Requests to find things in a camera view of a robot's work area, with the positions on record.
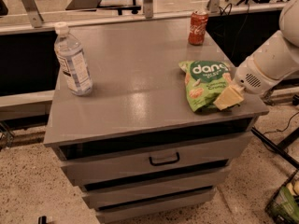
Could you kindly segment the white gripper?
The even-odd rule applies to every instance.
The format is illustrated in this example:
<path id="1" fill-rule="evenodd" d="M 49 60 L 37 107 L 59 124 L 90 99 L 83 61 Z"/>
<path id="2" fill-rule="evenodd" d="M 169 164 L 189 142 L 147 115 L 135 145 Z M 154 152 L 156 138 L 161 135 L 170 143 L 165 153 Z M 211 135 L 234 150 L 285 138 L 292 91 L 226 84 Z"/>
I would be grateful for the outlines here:
<path id="1" fill-rule="evenodd" d="M 236 68 L 234 82 L 237 85 L 229 85 L 213 102 L 219 110 L 240 104 L 244 100 L 244 91 L 263 94 L 273 86 L 251 57 Z"/>

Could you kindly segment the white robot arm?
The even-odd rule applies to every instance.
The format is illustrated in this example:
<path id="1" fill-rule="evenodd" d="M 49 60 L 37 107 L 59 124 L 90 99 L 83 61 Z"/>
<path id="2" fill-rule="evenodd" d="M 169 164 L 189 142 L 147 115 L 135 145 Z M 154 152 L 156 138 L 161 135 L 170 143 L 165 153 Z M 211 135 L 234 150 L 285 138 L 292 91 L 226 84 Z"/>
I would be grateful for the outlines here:
<path id="1" fill-rule="evenodd" d="M 280 12 L 279 29 L 236 68 L 213 105 L 223 110 L 240 104 L 246 93 L 265 94 L 298 71 L 299 0 L 290 0 Z"/>

